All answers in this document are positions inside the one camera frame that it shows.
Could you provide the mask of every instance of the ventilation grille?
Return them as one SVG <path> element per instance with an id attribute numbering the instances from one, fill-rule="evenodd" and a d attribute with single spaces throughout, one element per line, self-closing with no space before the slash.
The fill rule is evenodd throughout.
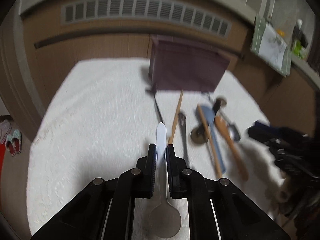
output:
<path id="1" fill-rule="evenodd" d="M 199 8 L 170 0 L 84 0 L 62 6 L 62 24 L 99 18 L 171 22 L 227 38 L 231 23 Z"/>

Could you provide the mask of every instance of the white spoon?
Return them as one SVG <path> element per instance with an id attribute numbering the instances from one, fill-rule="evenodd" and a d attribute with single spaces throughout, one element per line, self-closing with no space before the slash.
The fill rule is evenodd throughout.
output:
<path id="1" fill-rule="evenodd" d="M 175 236 L 181 227 L 181 216 L 177 209 L 167 200 L 167 168 L 165 148 L 167 147 L 166 128 L 159 123 L 156 130 L 157 170 L 160 190 L 160 205 L 155 207 L 149 216 L 151 232 L 161 238 Z"/>

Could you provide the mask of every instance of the metal screw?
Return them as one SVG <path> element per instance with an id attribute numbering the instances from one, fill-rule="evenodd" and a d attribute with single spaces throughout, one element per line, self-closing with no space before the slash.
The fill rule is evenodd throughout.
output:
<path id="1" fill-rule="evenodd" d="M 182 173 L 183 173 L 184 175 L 190 175 L 190 174 L 192 173 L 192 170 L 190 170 L 190 169 L 183 169 L 183 170 L 182 170 Z"/>
<path id="2" fill-rule="evenodd" d="M 220 184 L 223 186 L 228 186 L 230 183 L 230 180 L 226 179 L 226 178 L 222 178 L 220 179 Z"/>
<path id="3" fill-rule="evenodd" d="M 134 168 L 131 170 L 131 173 L 133 175 L 139 175 L 141 173 L 141 170 L 139 168 Z"/>
<path id="4" fill-rule="evenodd" d="M 102 182 L 103 182 L 102 178 L 95 178 L 93 180 L 93 184 L 96 185 L 96 186 L 102 184 Z"/>

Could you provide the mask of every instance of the maroon container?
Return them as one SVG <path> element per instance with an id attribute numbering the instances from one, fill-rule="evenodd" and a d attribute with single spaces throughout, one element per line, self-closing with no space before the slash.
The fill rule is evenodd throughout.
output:
<path id="1" fill-rule="evenodd" d="M 156 90 L 212 92 L 230 62 L 209 44 L 161 35 L 151 39 L 149 76 Z"/>

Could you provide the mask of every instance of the white fur surface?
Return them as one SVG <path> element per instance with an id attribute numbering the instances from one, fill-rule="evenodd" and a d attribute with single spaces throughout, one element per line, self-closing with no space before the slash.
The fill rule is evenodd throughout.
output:
<path id="1" fill-rule="evenodd" d="M 75 65 L 53 98 L 30 150 L 27 208 L 34 234 L 79 191 L 96 177 L 119 177 L 147 155 L 156 142 L 158 120 L 148 87 L 147 59 L 95 59 Z M 171 130 L 179 91 L 158 91 L 157 101 L 168 130 Z M 270 203 L 281 184 L 279 169 L 267 148 L 248 138 L 245 130 L 257 119 L 268 122 L 256 102 L 228 71 L 212 98 L 224 96 L 225 114 L 236 122 L 242 139 L 237 148 L 249 171 L 249 180 L 239 178 L 231 151 L 217 134 L 229 178 L 270 216 Z M 190 165 L 205 178 L 217 179 L 207 145 L 190 140 L 198 125 L 198 103 L 210 105 L 197 92 L 184 92 L 181 110 L 186 114 Z M 179 126 L 173 141 L 175 153 L 183 157 Z M 158 188 L 152 199 L 137 199 L 133 239 L 158 239 L 149 233 L 148 216 L 157 205 Z M 186 199 L 172 200 L 182 218 L 181 229 L 172 239 L 189 239 Z"/>

